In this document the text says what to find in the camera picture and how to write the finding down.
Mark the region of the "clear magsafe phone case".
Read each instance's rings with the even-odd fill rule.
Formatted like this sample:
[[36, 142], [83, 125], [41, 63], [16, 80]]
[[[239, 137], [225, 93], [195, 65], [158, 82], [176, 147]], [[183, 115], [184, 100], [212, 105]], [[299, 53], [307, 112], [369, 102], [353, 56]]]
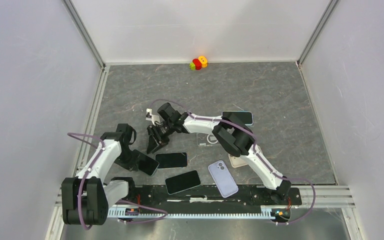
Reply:
[[199, 147], [209, 147], [220, 144], [217, 138], [212, 134], [197, 133], [196, 140]]

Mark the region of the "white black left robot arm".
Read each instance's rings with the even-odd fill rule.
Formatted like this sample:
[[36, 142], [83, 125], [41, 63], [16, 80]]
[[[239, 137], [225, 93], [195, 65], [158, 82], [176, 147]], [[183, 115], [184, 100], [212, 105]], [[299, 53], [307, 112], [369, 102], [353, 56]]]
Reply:
[[66, 225], [81, 225], [86, 230], [103, 225], [116, 202], [131, 204], [136, 200], [137, 190], [131, 180], [117, 177], [104, 184], [113, 164], [128, 171], [138, 170], [139, 155], [130, 149], [136, 137], [132, 126], [119, 123], [114, 132], [104, 132], [97, 138], [95, 153], [85, 167], [62, 181], [62, 219]]

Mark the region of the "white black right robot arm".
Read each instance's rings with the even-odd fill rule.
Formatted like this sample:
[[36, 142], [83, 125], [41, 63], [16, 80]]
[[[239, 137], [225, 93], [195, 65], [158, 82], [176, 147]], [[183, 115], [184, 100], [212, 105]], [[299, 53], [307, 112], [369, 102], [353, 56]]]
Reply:
[[269, 190], [268, 196], [273, 203], [282, 204], [289, 198], [291, 182], [272, 166], [257, 145], [251, 129], [235, 115], [180, 113], [166, 102], [156, 114], [147, 108], [145, 118], [151, 122], [147, 127], [147, 153], [155, 153], [167, 146], [173, 133], [213, 135], [229, 155], [242, 159], [251, 167]]

